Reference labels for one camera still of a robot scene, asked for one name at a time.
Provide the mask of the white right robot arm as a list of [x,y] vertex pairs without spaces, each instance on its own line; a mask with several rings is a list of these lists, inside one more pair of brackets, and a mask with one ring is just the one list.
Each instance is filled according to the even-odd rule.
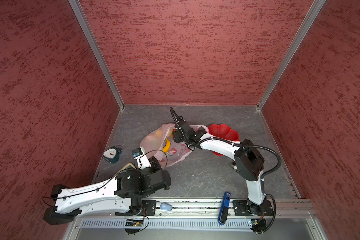
[[248,211],[258,215],[266,200],[264,180],[264,158],[260,152],[252,147],[252,142],[229,141],[207,133],[200,127],[197,131],[189,129],[184,133],[182,129],[173,131],[175,143],[186,143],[189,148],[209,150],[224,155],[234,161],[234,169],[246,180],[248,188]]

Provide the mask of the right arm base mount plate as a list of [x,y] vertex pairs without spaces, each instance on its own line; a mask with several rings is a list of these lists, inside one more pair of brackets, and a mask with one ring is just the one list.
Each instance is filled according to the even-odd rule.
[[270,217],[274,213],[271,202],[267,200],[260,205],[246,200],[234,200],[233,209],[236,216]]

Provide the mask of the pink plastic bag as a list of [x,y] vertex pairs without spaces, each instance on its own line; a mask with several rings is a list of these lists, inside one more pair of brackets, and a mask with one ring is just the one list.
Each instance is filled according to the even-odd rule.
[[162,167],[170,167],[181,162],[191,153],[185,142],[174,142],[175,130],[175,124],[164,124],[144,137],[140,143],[140,147],[150,152],[147,157],[154,156]]

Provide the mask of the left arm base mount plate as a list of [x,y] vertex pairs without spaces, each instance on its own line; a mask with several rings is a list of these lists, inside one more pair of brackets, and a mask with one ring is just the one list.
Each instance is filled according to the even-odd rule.
[[156,213],[156,205],[156,200],[142,200],[141,207],[134,208],[133,210],[129,210],[126,213],[115,213],[115,216],[154,216]]

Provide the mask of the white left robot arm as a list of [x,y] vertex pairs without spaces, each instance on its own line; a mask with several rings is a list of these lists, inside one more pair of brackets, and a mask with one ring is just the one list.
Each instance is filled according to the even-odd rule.
[[78,216],[95,213],[115,213],[121,216],[143,215],[143,198],[158,190],[168,190],[172,184],[170,173],[162,169],[154,157],[143,161],[139,170],[128,163],[117,174],[103,182],[70,189],[55,185],[51,192],[54,205],[48,207],[44,221],[49,225],[70,223]]

